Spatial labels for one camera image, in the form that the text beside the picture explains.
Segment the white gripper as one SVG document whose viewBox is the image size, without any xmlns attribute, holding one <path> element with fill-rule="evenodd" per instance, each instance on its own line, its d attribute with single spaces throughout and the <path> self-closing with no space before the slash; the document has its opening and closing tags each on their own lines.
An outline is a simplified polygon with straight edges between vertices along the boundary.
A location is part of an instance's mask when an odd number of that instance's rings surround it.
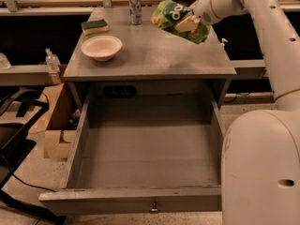
<svg viewBox="0 0 300 225">
<path fill-rule="evenodd" d="M 203 25 L 212 25 L 220 21 L 219 16 L 213 10 L 212 0 L 197 0 L 193 9 L 193 14 L 188 14 L 183 20 L 178 22 L 174 29 L 177 32 L 192 32 Z"/>
</svg>

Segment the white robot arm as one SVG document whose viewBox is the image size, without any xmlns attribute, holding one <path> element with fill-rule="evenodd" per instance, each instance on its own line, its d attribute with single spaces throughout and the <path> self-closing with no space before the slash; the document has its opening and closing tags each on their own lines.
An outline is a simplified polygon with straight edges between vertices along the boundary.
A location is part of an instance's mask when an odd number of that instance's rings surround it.
<svg viewBox="0 0 300 225">
<path fill-rule="evenodd" d="M 221 155 L 223 225 L 300 225 L 300 41 L 279 0 L 196 0 L 199 23 L 251 17 L 271 110 L 246 112 L 228 127 Z"/>
</svg>

